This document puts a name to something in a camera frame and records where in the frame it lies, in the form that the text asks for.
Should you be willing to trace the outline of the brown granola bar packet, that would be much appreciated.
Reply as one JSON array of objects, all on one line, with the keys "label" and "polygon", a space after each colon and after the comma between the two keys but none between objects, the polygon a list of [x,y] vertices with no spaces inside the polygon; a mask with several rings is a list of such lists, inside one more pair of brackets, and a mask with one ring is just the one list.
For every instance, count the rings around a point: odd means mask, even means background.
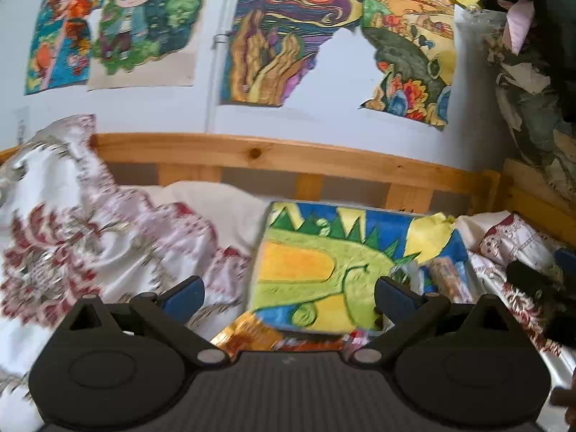
[{"label": "brown granola bar packet", "polygon": [[429,276],[442,296],[454,303],[473,303],[468,286],[459,277],[455,263],[448,256],[439,256],[429,262]]}]

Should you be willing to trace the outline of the gold snack packet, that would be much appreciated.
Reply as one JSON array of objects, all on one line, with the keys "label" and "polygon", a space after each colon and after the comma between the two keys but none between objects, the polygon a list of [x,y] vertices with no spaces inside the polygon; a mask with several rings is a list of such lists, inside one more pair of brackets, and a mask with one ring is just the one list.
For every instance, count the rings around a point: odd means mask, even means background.
[{"label": "gold snack packet", "polygon": [[245,312],[212,338],[211,344],[235,357],[243,351],[270,351],[283,335],[267,326],[256,314]]}]

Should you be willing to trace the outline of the green white snack packet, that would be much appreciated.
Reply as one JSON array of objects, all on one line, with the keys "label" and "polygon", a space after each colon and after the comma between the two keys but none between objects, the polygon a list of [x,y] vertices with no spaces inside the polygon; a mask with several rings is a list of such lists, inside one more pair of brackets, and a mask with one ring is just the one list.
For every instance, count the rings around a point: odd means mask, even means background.
[{"label": "green white snack packet", "polygon": [[395,266],[391,270],[391,279],[405,286],[414,293],[425,293],[425,271],[416,261],[410,261]]}]

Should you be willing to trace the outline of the orange candy bag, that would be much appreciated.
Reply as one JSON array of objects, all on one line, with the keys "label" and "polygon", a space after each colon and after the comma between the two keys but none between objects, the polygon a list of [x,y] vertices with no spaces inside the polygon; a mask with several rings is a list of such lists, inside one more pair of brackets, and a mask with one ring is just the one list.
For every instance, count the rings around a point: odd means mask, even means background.
[{"label": "orange candy bag", "polygon": [[371,333],[365,330],[353,330],[339,336],[305,334],[298,337],[283,337],[274,344],[273,349],[285,352],[340,351],[348,355],[368,344],[371,338]]}]

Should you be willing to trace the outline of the grey tray with dinosaur drawing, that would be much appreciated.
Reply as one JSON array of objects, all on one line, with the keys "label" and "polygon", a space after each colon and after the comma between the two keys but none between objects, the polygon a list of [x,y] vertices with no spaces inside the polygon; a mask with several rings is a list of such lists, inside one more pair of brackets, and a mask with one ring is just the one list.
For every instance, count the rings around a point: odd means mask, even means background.
[{"label": "grey tray with dinosaur drawing", "polygon": [[435,292],[429,262],[439,256],[451,258],[475,299],[468,252],[455,221],[444,213],[274,202],[253,265],[247,307],[278,330],[378,333],[391,324],[376,308],[378,279],[416,261],[425,271],[425,293]]}]

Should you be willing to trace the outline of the cream pillow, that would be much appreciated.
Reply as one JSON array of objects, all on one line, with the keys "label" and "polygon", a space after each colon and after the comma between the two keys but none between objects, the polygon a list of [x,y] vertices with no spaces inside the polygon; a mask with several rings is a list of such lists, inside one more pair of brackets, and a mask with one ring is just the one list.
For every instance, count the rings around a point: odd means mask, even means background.
[{"label": "cream pillow", "polygon": [[269,201],[224,183],[178,181],[167,186],[141,186],[151,202],[180,202],[214,225],[219,246],[250,256],[258,246]]}]

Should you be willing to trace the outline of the white floral bedspread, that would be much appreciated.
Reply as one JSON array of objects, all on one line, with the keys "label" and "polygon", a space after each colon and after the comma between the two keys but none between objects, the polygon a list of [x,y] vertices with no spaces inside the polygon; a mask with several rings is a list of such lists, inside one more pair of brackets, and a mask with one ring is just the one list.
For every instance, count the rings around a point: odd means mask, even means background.
[{"label": "white floral bedspread", "polygon": [[[197,275],[206,296],[188,326],[212,338],[246,305],[254,253],[219,246],[214,225],[176,202],[155,206],[139,186],[116,184],[90,146],[92,115],[39,131],[1,169],[1,427],[36,431],[43,421],[29,371],[57,325],[86,293],[125,302]],[[544,315],[506,280],[519,260],[558,276],[554,239],[514,213],[453,219],[477,291],[495,293],[542,354],[553,383],[574,377],[572,349],[544,337]]]}]

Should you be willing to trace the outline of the pile of clothes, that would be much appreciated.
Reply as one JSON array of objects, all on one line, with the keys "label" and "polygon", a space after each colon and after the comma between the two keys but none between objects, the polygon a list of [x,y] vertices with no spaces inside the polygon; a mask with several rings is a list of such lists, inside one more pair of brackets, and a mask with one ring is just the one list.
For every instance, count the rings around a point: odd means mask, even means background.
[{"label": "pile of clothes", "polygon": [[519,156],[575,201],[575,0],[480,0],[495,92]]}]

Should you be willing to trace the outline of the colourful flower fish drawing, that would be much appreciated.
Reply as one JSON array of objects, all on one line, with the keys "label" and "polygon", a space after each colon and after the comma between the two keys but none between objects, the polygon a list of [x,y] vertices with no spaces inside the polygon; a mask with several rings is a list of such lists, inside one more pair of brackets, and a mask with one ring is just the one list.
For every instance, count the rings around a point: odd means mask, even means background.
[{"label": "colourful flower fish drawing", "polygon": [[382,79],[371,109],[443,129],[456,67],[451,0],[363,0],[362,33]]}]

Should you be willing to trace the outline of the blond character drawing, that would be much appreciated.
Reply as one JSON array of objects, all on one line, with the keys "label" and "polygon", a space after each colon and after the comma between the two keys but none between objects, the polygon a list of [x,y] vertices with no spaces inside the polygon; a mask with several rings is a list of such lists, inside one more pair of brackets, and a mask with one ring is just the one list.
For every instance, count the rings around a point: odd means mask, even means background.
[{"label": "blond character drawing", "polygon": [[88,89],[190,86],[205,0],[104,0]]}]

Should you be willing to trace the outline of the red hair character drawing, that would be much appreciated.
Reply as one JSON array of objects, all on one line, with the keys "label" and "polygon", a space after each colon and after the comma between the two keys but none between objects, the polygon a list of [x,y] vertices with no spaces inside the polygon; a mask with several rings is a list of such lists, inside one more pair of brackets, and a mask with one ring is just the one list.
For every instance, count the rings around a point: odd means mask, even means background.
[{"label": "red hair character drawing", "polygon": [[103,0],[42,0],[31,39],[24,92],[84,84],[89,77],[89,16]]}]

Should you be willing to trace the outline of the yellow hands drawing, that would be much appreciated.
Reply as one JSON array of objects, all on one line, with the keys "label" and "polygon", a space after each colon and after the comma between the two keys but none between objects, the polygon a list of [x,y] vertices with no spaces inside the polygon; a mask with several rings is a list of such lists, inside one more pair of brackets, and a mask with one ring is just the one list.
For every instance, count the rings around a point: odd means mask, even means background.
[{"label": "yellow hands drawing", "polygon": [[221,102],[280,107],[314,69],[320,47],[353,30],[362,0],[238,0]]}]

